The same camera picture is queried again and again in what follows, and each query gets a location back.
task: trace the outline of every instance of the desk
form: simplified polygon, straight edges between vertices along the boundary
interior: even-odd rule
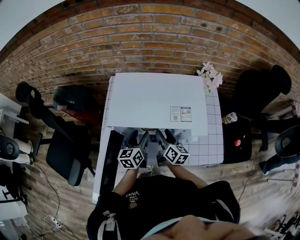
[[[6,136],[14,138],[15,123],[17,120],[15,117],[17,116],[17,114],[14,113],[14,114],[8,116],[7,114],[3,114],[3,111],[0,114],[1,114],[0,126],[2,127]],[[13,163],[12,161],[0,161],[0,164],[5,164],[5,165],[9,166],[11,171],[12,171],[12,163]],[[6,187],[0,186],[0,201],[6,200],[4,195],[2,194],[2,190],[4,192],[8,191]],[[11,195],[7,195],[7,199],[12,200],[13,198]],[[20,218],[20,217],[23,217],[26,215],[27,215],[26,206],[21,201],[0,203],[0,220]]]
[[[114,76],[109,81],[108,93],[106,96],[105,109],[102,122],[100,150],[96,167],[96,176],[93,188],[92,201],[97,202],[101,179],[103,173],[103,166],[105,162],[106,149],[109,142],[110,132],[114,127],[108,126],[110,102],[113,92]],[[217,90],[209,92],[204,88],[207,129],[208,134],[199,136],[196,141],[184,140],[181,143],[189,151],[191,156],[185,162],[186,165],[208,165],[222,163],[224,159],[223,147],[223,129],[222,118],[220,111],[220,103]]]

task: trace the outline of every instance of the chair backrest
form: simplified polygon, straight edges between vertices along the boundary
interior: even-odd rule
[[[19,155],[18,143],[10,137],[0,135],[0,158],[15,160]]]
[[[68,131],[66,122],[61,117],[55,116],[46,106],[44,106],[41,94],[36,88],[30,86],[26,82],[22,82],[18,84],[15,96],[19,102],[28,105],[31,114],[35,118],[43,120],[48,127],[59,131],[69,140],[74,141],[72,133]]]
[[[254,118],[281,92],[288,94],[291,86],[290,76],[278,65],[274,65],[271,71],[245,71],[240,75],[233,94],[233,111]]]
[[[275,151],[281,158],[296,156],[300,159],[300,126],[283,131],[276,139]]]

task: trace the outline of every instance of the black office chair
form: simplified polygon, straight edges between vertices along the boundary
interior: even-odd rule
[[[22,201],[27,205],[27,196],[24,194],[22,186],[31,190],[31,187],[22,181],[22,173],[25,168],[22,168],[19,163],[13,162],[13,173],[10,167],[2,164],[0,165],[0,186],[6,187],[7,192],[2,191],[6,200],[0,201],[0,203],[12,203]],[[13,199],[8,200],[8,195],[11,195]]]
[[[65,122],[63,118],[55,116],[44,106],[38,90],[26,82],[17,86],[15,95],[19,102],[28,105],[35,118],[43,120],[47,126],[55,130],[51,139],[42,139],[43,135],[38,135],[37,144],[34,144],[34,154],[37,155],[40,145],[50,144],[46,161],[54,171],[68,180],[71,186],[80,184],[86,168],[95,176],[89,159],[91,136],[88,129],[74,122]]]
[[[228,125],[223,124],[224,162],[237,163],[251,158],[251,139],[262,141],[261,150],[268,149],[268,130],[261,111],[280,93],[288,94],[292,81],[289,74],[278,65],[271,71],[248,70],[243,72],[237,82],[231,105],[222,108],[222,114],[236,112],[238,120]],[[261,134],[252,134],[249,119],[253,119]],[[240,139],[241,145],[234,146],[234,140]]]

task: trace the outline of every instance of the white box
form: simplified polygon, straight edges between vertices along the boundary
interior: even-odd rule
[[[188,151],[183,146],[170,144],[163,156],[173,165],[184,165],[189,157]]]
[[[136,169],[144,160],[140,148],[121,149],[118,155],[118,161],[126,169]]]

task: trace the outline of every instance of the pink flower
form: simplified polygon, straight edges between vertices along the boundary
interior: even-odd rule
[[[201,69],[201,72],[203,73],[205,70],[206,71],[210,71],[211,69],[213,69],[213,66],[210,64],[210,62],[207,63],[203,63],[203,68]]]
[[[203,73],[200,70],[197,70],[196,72],[197,72],[198,76],[202,76],[203,75]]]
[[[222,83],[223,83],[223,75],[222,75],[221,73],[219,73],[219,74],[212,80],[212,84],[218,88],[219,85],[222,85]]]

